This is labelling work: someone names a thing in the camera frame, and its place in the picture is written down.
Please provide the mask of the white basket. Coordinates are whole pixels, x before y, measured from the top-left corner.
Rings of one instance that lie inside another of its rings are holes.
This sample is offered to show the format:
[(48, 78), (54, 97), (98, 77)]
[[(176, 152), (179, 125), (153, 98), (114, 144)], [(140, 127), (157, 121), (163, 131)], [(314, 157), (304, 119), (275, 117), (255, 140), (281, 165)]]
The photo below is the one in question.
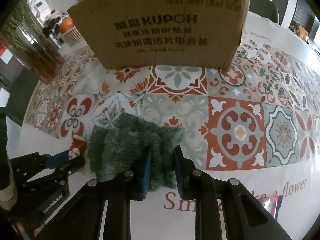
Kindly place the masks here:
[(73, 46), (80, 41), (82, 41), (84, 38), (82, 35), (78, 32), (76, 26), (72, 27), (68, 31), (66, 31), (64, 34), (61, 34), (61, 39), (67, 43), (69, 46)]

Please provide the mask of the red candy bag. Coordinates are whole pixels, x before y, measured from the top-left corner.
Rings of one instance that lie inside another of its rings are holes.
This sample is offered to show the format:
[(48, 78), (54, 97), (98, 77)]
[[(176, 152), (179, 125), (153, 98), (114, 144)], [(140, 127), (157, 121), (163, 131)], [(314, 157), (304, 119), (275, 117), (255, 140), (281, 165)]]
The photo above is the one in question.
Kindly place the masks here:
[(262, 198), (259, 200), (259, 202), (275, 220), (278, 220), (279, 210), (281, 208), (283, 198), (283, 195), (270, 196)]

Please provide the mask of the glass vase dried flowers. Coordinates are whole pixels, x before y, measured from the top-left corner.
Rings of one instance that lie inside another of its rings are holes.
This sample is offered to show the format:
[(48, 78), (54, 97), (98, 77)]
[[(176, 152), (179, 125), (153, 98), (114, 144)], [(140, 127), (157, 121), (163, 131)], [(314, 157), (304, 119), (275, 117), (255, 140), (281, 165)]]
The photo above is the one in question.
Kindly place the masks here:
[(1, 26), (1, 42), (45, 84), (57, 76), (64, 58), (44, 36), (26, 0), (19, 0)]

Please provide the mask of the patterned tile tablecloth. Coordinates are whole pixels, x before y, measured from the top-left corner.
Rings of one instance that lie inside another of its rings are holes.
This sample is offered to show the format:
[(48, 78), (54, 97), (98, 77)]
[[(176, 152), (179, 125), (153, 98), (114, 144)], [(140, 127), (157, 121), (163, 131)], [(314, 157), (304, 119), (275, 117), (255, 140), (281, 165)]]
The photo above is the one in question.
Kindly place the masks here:
[(302, 239), (319, 215), (319, 57), (289, 30), (249, 14), (228, 69), (106, 70), (85, 41), (60, 53), (50, 84), (31, 89), (23, 124), (8, 120), (8, 155), (67, 150), (74, 135), (111, 127), (122, 112), (181, 127), (183, 154), (255, 198), (283, 196), (278, 220)]

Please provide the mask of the small red packet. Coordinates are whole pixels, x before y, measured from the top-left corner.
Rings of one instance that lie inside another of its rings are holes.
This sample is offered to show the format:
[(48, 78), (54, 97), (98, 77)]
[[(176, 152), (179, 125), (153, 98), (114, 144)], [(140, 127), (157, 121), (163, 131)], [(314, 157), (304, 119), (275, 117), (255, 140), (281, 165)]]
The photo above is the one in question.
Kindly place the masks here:
[(72, 160), (76, 157), (84, 155), (86, 148), (87, 148), (87, 141), (85, 140), (85, 138), (80, 137), (78, 135), (73, 135), (72, 143), (68, 152), (69, 160)]

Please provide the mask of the orange fruit front left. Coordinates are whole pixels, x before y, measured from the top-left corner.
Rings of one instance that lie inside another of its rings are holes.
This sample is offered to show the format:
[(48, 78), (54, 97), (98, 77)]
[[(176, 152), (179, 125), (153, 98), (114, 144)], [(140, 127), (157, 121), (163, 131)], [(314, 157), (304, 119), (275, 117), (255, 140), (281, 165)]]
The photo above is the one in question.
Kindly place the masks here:
[(59, 25), (59, 32), (61, 34), (66, 33), (74, 27), (73, 21), (70, 17), (64, 18), (61, 24)]

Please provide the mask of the brown cardboard box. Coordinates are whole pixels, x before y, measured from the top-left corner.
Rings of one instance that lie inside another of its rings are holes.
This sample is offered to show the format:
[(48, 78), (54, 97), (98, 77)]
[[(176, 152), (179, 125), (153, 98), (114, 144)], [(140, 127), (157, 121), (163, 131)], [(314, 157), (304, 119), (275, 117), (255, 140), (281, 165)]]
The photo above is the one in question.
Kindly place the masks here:
[(68, 13), (106, 69), (228, 68), (250, 0), (82, 0)]

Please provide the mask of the dark green fuzzy cloth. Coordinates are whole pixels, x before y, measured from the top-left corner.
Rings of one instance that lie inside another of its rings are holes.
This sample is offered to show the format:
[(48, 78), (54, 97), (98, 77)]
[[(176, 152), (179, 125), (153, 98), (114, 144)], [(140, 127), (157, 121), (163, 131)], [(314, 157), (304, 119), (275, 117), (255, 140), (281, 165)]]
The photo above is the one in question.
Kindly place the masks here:
[(173, 152), (184, 137), (181, 127), (159, 127), (135, 115), (121, 113), (108, 128), (94, 126), (87, 146), (90, 170), (99, 182), (112, 180), (151, 149), (149, 190), (176, 188)]

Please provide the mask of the right dark dining chair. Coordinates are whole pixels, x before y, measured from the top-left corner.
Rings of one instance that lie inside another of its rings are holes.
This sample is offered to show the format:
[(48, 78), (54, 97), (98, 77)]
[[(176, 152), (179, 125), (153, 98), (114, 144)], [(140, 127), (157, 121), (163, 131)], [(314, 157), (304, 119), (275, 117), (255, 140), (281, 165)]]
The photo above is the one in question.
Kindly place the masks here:
[(270, 0), (250, 0), (249, 11), (279, 24), (278, 8)]

